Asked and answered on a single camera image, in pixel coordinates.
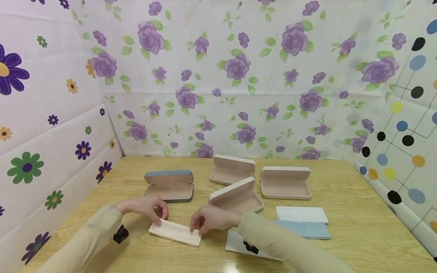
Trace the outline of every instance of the sleeve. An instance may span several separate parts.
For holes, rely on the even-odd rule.
[[[243,214],[237,232],[260,251],[281,259],[299,273],[354,273],[318,245],[255,213]]]
[[[78,273],[109,243],[122,217],[113,205],[101,208],[37,273]]]

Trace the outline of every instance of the right hand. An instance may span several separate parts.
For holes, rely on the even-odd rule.
[[[195,229],[203,235],[211,229],[226,229],[237,227],[241,221],[241,213],[227,211],[212,205],[201,207],[193,214],[190,221],[190,232]]]

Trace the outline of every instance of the hand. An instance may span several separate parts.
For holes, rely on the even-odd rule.
[[[241,213],[227,211],[212,205],[201,207],[193,214],[190,222],[190,232],[195,229],[203,235],[211,229],[226,229],[237,227],[241,222]]]
[[[126,199],[118,202],[115,209],[122,214],[135,212],[145,215],[158,226],[161,226],[161,218],[167,219],[168,217],[167,203],[157,195]]]

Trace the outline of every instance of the blue cleaning cloth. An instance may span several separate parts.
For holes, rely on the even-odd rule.
[[[272,221],[273,223],[288,229],[306,239],[328,240],[331,235],[324,223],[307,223],[293,221]]]

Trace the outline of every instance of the paper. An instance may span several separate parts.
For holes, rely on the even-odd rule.
[[[261,258],[281,261],[278,258],[274,258],[262,251],[259,251],[258,248],[244,241],[243,237],[241,237],[240,234],[232,230],[228,230],[228,238],[226,240],[226,251],[238,252],[242,254],[258,256]]]
[[[328,224],[322,207],[276,207],[278,220]]]

